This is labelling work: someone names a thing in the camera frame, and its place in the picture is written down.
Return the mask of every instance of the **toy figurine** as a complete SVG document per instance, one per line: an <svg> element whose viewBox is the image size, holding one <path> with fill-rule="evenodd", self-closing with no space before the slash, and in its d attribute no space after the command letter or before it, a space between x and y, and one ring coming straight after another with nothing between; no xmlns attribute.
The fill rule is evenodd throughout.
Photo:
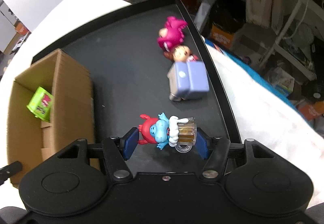
<svg viewBox="0 0 324 224"><path fill-rule="evenodd" d="M186 26L186 21L169 16L164 28L159 31L158 44L160 48L170 52L173 48L180 45L184 39L182 29Z"/></svg>
<svg viewBox="0 0 324 224"><path fill-rule="evenodd" d="M171 61L175 62L187 62L187 61L197 61L198 57L193 55L189 47L187 46L177 46L174 48L173 52L164 52L164 56Z"/></svg>
<svg viewBox="0 0 324 224"><path fill-rule="evenodd" d="M170 85L169 99L198 99L209 91L208 76L202 61L174 62L167 74Z"/></svg>
<svg viewBox="0 0 324 224"><path fill-rule="evenodd" d="M161 150L169 144L175 147L178 142L179 128L178 123L187 123L187 118L179 119L176 116L171 116L170 119L164 113L158 115L159 118L151 118L146 114L140 115L146 121L138 126L138 130L142 133L143 140L139 140L138 144L146 145L157 144L157 148Z"/></svg>

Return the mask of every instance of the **cardboard box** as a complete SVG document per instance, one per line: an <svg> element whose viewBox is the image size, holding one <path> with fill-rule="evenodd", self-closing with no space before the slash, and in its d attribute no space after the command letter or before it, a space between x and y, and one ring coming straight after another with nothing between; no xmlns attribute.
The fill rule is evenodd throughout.
<svg viewBox="0 0 324 224"><path fill-rule="evenodd" d="M239 57L248 57L251 61L249 66L257 71L268 49L265 47L264 43L258 43L242 32L243 31L239 30L235 34L235 40L232 42L230 50Z"/></svg>
<svg viewBox="0 0 324 224"><path fill-rule="evenodd" d="M26 107L41 86L53 97L50 123L36 118ZM23 165L10 178L17 186L22 177L48 157L78 138L94 143L92 82L86 68L58 49L16 77L7 120L8 162ZM91 161L98 168L98 161Z"/></svg>

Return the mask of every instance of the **blue gripper pad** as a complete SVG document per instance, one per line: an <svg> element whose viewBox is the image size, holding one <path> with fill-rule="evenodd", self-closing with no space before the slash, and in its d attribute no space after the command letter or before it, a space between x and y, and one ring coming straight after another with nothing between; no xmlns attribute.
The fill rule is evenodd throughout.
<svg viewBox="0 0 324 224"><path fill-rule="evenodd" d="M137 142L140 138L140 133L138 128L133 127L124 135L124 137L120 140L120 144L122 145L122 155L125 160L131 158L136 146Z"/></svg>
<svg viewBox="0 0 324 224"><path fill-rule="evenodd" d="M202 159L209 158L210 137L201 129L197 128L197 138L195 147Z"/></svg>

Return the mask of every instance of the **purple toy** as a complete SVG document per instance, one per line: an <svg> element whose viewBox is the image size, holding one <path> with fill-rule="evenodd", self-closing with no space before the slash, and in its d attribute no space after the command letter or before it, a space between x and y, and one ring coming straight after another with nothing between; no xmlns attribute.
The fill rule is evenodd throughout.
<svg viewBox="0 0 324 224"><path fill-rule="evenodd" d="M174 16L169 16L165 23L165 28L160 29L158 44L160 48L171 52L183 42L184 34L182 29L187 26L187 22L181 19L176 19Z"/></svg>
<svg viewBox="0 0 324 224"><path fill-rule="evenodd" d="M172 101L198 99L209 91L205 64L202 61L174 62L167 74Z"/></svg>

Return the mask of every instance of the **cable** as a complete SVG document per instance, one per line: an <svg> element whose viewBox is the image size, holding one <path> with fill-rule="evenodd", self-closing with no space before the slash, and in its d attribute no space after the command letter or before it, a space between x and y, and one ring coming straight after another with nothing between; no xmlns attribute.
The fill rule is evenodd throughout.
<svg viewBox="0 0 324 224"><path fill-rule="evenodd" d="M303 14L303 16L302 16L302 19L301 19L301 20L299 21L299 23L297 24L296 29L295 29L295 31L293 32L293 34L292 34L290 37L283 37L282 39L286 40L286 39L289 39L289 38L293 38L293 37L294 37L294 35L296 34L296 32L297 32L299 26L301 25L301 23L302 23L302 22L304 21L304 19L305 19L306 12L307 12L307 8L308 8L308 3L309 3L309 0L307 0L306 8L305 8L305 12L304 12L304 14Z"/></svg>

